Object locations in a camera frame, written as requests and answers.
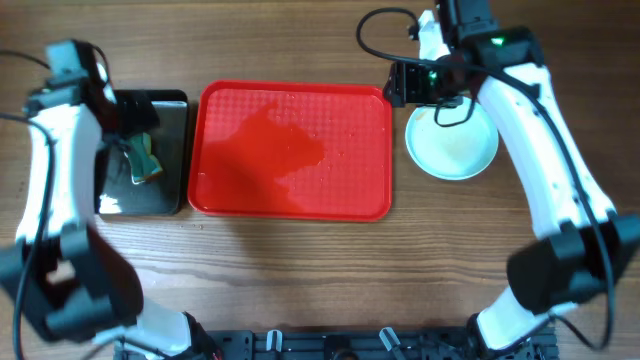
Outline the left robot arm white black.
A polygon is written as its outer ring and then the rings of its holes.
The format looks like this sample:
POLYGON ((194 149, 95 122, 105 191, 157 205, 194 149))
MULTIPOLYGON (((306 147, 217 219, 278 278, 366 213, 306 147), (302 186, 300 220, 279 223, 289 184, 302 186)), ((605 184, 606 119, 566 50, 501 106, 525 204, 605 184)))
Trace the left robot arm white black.
POLYGON ((143 296, 134 268, 99 234, 100 160, 111 144, 158 124, 154 93, 103 90, 88 80, 50 83, 28 99, 32 158, 15 245, 1 251, 1 286, 22 323, 47 342, 115 342, 146 359, 213 359, 216 343, 186 312, 143 296))

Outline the white plate top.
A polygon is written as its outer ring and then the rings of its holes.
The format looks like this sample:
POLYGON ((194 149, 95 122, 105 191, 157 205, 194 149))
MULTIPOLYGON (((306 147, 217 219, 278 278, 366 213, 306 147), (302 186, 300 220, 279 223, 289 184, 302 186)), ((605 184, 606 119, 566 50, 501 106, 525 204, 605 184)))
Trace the white plate top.
POLYGON ((499 133, 482 107, 464 97, 453 108, 416 108, 405 128, 405 144, 422 171, 460 181, 478 175, 492 163, 499 133))

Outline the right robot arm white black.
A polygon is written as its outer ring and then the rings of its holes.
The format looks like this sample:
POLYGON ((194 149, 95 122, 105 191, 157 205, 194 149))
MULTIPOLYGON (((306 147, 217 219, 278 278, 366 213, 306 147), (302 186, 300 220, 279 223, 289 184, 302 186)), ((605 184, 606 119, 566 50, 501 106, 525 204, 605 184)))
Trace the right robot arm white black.
POLYGON ((496 358, 603 297, 606 348, 616 285, 639 247, 639 219, 621 216, 586 166, 563 119, 541 46, 525 27, 503 28, 484 1, 440 1, 412 14, 417 57, 394 55, 384 94, 414 106, 411 159, 443 180, 466 180, 504 146, 528 202, 534 241, 507 261, 508 284, 468 323, 468 353, 496 358))

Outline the green yellow sponge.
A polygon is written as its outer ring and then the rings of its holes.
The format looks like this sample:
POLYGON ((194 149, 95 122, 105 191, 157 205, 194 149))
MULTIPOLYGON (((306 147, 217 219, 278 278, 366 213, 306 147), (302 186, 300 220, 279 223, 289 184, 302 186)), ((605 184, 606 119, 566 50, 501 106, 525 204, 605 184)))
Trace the green yellow sponge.
POLYGON ((125 156, 135 185, 149 181, 164 172, 158 158, 152 153, 152 139, 148 133, 140 133, 128 139, 125 156))

